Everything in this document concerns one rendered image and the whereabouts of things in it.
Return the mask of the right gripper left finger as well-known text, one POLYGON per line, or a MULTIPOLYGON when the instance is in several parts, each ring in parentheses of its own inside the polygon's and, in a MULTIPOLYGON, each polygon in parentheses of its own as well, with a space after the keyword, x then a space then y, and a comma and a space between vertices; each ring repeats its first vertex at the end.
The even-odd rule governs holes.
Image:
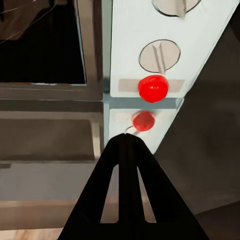
POLYGON ((133 240, 125 135, 108 141, 58 240, 133 240), (118 164, 118 222, 101 223, 113 169, 118 164))

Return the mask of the microwave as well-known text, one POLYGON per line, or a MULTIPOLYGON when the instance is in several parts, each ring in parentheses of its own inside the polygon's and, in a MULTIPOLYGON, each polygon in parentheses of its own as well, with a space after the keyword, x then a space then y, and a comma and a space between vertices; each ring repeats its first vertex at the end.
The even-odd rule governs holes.
POLYGON ((0 0, 0 99, 182 98, 240 0, 0 0))

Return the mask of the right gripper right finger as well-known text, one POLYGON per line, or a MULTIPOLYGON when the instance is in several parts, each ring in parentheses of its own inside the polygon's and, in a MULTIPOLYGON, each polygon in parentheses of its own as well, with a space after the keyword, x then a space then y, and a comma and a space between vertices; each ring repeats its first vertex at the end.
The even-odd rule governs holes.
POLYGON ((210 240, 145 142, 125 134, 133 240, 210 240), (156 223, 145 220, 139 168, 156 223))

